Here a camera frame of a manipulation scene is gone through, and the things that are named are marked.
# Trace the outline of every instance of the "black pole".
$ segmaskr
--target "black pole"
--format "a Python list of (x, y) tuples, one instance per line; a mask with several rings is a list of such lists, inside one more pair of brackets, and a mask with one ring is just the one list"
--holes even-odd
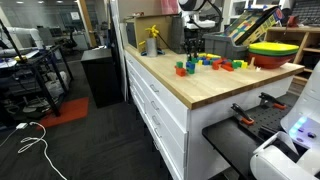
[(4, 24), (3, 24), (3, 22), (2, 22), (1, 19), (0, 19), (0, 24), (1, 24), (1, 26), (2, 26), (3, 32), (7, 35), (8, 40), (9, 40), (10, 43), (12, 44), (12, 46), (13, 46), (14, 50), (16, 51), (16, 53), (18, 54), (18, 56), (19, 56), (19, 58), (20, 58), (20, 61), (23, 62), (23, 58), (22, 58), (22, 56), (21, 56), (21, 54), (20, 54), (20, 52), (19, 52), (16, 44), (13, 42), (13, 40), (12, 40), (12, 38), (11, 38), (11, 35), (10, 35), (8, 29), (6, 28), (6, 26), (4, 26)]

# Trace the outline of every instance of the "green toy block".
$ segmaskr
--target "green toy block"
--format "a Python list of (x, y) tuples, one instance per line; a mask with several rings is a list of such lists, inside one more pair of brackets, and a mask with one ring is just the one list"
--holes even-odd
[(176, 67), (177, 68), (183, 68), (183, 62), (178, 61), (177, 64), (176, 64)]
[(197, 58), (192, 58), (191, 62), (196, 64), (196, 63), (198, 63), (198, 59)]
[(237, 62), (238, 68), (241, 68), (242, 62)]
[(238, 63), (237, 62), (232, 62), (232, 68), (237, 69), (238, 68)]
[(194, 69), (187, 69), (187, 71), (188, 71), (188, 74), (194, 74)]

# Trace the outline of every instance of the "gray carpet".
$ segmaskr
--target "gray carpet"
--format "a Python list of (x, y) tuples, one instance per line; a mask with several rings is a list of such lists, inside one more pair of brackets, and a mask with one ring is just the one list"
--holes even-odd
[[(61, 173), (69, 180), (171, 179), (136, 107), (123, 102), (97, 109), (81, 63), (69, 65), (75, 80), (66, 101), (89, 97), (89, 114), (47, 129), (48, 156)], [(0, 142), (9, 133), (0, 133)], [(17, 154), (21, 139), (41, 134), (29, 127), (0, 147), (0, 180), (61, 179), (46, 160), (43, 143)]]

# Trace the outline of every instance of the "butcher block countertop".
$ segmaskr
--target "butcher block countertop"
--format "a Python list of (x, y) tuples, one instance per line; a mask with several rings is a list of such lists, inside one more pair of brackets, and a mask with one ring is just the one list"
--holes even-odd
[(196, 65), (195, 74), (180, 77), (174, 66), (177, 61), (183, 61), (185, 67), (185, 54), (166, 49), (165, 55), (152, 58), (141, 56), (130, 45), (125, 50), (191, 110), (290, 77), (304, 69), (304, 66), (286, 63), (278, 69), (261, 69), (259, 72), (250, 69), (228, 72), (222, 68), (213, 70), (211, 66)]

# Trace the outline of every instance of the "stacked plates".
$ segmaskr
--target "stacked plates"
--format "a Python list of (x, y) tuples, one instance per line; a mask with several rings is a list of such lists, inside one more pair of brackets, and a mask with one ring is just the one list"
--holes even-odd
[(292, 60), (299, 46), (282, 43), (260, 42), (249, 45), (249, 61), (255, 57), (255, 66), (274, 69)]

